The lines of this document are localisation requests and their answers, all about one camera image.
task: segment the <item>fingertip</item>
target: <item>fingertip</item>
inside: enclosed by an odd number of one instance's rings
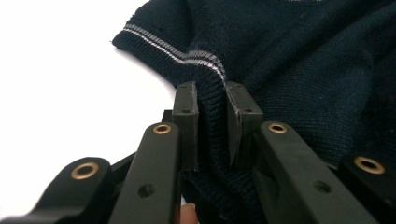
[[[198,217],[194,203],[186,203],[180,207],[180,224],[197,224]]]

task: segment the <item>white stripe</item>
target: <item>white stripe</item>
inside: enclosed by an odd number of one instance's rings
[[[170,58],[172,58],[177,63],[182,64],[194,64],[194,65],[203,65],[212,70],[214,70],[222,81],[225,79],[225,71],[221,64],[221,61],[213,54],[206,52],[204,50],[192,50],[189,54],[185,54],[168,43],[164,42],[160,38],[155,35],[152,35],[148,31],[131,24],[127,24],[125,27],[131,28],[124,28],[124,31],[130,32],[134,35],[141,37],[143,40],[148,42],[151,46],[159,49],[160,51],[164,52]]]

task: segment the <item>knit fabric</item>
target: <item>knit fabric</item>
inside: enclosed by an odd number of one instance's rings
[[[113,44],[174,86],[196,83],[199,172],[183,174],[183,195],[200,223],[265,223],[250,171],[229,166],[225,80],[326,161],[396,164],[395,1],[151,0]]]

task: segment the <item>dark sweater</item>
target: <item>dark sweater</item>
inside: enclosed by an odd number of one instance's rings
[[[395,1],[152,0],[113,44],[175,86],[196,82],[199,172],[183,195],[201,223],[265,223],[250,171],[229,167],[224,80],[326,161],[396,164]]]

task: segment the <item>white background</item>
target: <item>white background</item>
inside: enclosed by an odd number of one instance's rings
[[[175,91],[110,41],[147,0],[0,1],[0,219],[68,163],[136,151]]]

